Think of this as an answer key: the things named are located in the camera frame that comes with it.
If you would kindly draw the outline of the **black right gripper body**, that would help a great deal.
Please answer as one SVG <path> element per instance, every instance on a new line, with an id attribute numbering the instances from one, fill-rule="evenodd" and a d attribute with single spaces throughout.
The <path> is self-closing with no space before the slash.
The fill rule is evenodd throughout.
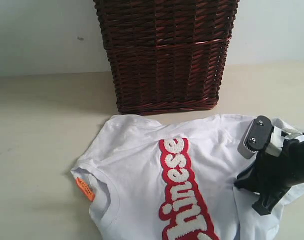
<path id="1" fill-rule="evenodd" d="M 239 189 L 259 194 L 253 208 L 273 208 L 292 186 L 304 183 L 304 140 L 286 140 L 279 156 L 262 150 L 234 183 Z"/>

